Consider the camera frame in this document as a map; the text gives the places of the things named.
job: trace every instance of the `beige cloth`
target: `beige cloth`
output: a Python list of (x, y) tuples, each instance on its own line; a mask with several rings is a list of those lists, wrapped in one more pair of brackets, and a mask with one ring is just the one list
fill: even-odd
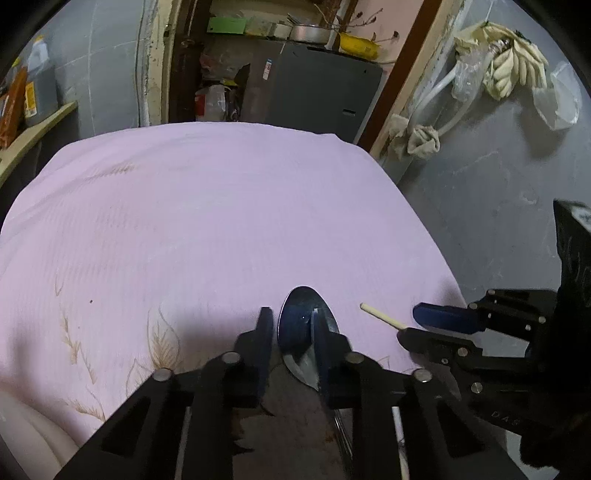
[(545, 65), (548, 60), (534, 43), (521, 33), (493, 22), (479, 22), (461, 30), (455, 36), (456, 51), (460, 55), (489, 43), (508, 38), (511, 48), (497, 55), (486, 71), (483, 83), (496, 100), (511, 94), (520, 83), (530, 87), (547, 88)]
[(417, 125), (410, 136), (407, 135), (408, 118), (393, 114), (390, 117), (389, 136), (392, 151), (399, 160), (404, 156), (404, 150), (409, 155), (419, 158), (429, 158), (439, 151), (439, 134), (433, 127)]

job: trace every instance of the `plastic bag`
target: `plastic bag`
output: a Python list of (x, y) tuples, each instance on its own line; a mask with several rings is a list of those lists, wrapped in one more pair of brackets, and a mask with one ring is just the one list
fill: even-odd
[(532, 88), (535, 109), (551, 130), (572, 127), (579, 119), (581, 88), (573, 67), (561, 61), (550, 74), (549, 88)]
[(476, 97), (482, 85), (485, 69), (486, 50), (475, 48), (460, 56), (456, 63), (456, 77), (453, 81), (452, 97), (467, 102)]
[(195, 94), (195, 116), (202, 122), (221, 122), (226, 117), (226, 89), (224, 85), (211, 85)]

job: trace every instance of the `wooden door frame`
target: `wooden door frame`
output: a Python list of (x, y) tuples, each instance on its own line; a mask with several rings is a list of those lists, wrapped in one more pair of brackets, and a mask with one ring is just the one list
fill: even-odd
[(388, 118), (401, 113), (432, 59), (445, 42), (448, 26), (453, 23), (464, 0), (423, 0), (400, 55), (368, 122), (358, 146), (376, 160), (388, 140)]
[[(209, 6), (209, 1), (196, 1)], [(171, 78), (173, 51), (174, 45), (182, 41), (177, 34), (177, 26), (187, 21), (189, 4), (192, 10), (192, 1), (157, 0), (148, 53), (146, 99), (150, 125), (167, 123), (169, 118), (174, 119), (174, 107), (169, 116), (170, 88), (173, 88), (173, 92), (175, 88), (174, 79)], [(400, 113), (404, 109), (428, 69), (429, 62), (444, 41), (450, 19), (455, 18), (462, 5), (463, 0), (423, 1), (358, 142), (374, 158), (379, 158), (388, 139), (388, 118), (392, 113)]]

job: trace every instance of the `white hose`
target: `white hose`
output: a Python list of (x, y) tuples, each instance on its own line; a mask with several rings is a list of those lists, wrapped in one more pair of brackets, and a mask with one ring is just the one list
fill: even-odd
[[(490, 65), (497, 53), (498, 52), (494, 51), (494, 50), (489, 51), (486, 54), (484, 65), (486, 65), (486, 66)], [(431, 100), (433, 100), (437, 96), (437, 94), (440, 93), (447, 85), (449, 85), (453, 81), (453, 79), (456, 77), (456, 70), (457, 70), (457, 63), (453, 66), (453, 68), (449, 71), (449, 73), (447, 75), (445, 75), (443, 80), (441, 80), (441, 82), (439, 82), (437, 85), (435, 85), (435, 87), (433, 87), (433, 90), (431, 90), (427, 95), (425, 95), (425, 97), (423, 97), (421, 99), (421, 101), (418, 103), (413, 114), (411, 115), (410, 119), (408, 120), (407, 133), (409, 135), (413, 132), (414, 128), (417, 126), (418, 118), (421, 116), (421, 114), (423, 113), (423, 110), (425, 110), (425, 107), (429, 104), (429, 102), (431, 102)], [(478, 95), (478, 91), (475, 93), (475, 95), (472, 98), (470, 98), (469, 100), (467, 100), (466, 102), (463, 103), (463, 105), (460, 107), (460, 109), (456, 112), (456, 114), (452, 117), (452, 119), (448, 123), (443, 125), (437, 131), (437, 133), (439, 134), (439, 138), (441, 138), (442, 135), (446, 134), (453, 127), (455, 127), (455, 125), (462, 119), (464, 114), (468, 111), (468, 109), (470, 108), (470, 105), (475, 100), (477, 95)]]
[(431, 100), (433, 100), (437, 94), (441, 92), (446, 86), (448, 86), (456, 77), (456, 69), (457, 63), (453, 66), (449, 73), (445, 75), (445, 77), (438, 84), (436, 84), (435, 87), (432, 88), (428, 94), (421, 98), (421, 101), (418, 103), (414, 109), (413, 114), (408, 120), (407, 133), (409, 135), (413, 133), (414, 128), (417, 126), (418, 118), (421, 116), (423, 110), (425, 110), (425, 107), (429, 104), (429, 102), (431, 102)]

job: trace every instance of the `plastic jug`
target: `plastic jug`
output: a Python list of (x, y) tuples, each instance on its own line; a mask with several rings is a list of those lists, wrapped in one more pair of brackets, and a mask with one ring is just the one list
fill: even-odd
[(35, 39), (27, 61), (27, 72), (25, 123), (32, 127), (43, 122), (58, 108), (56, 70), (42, 35)]

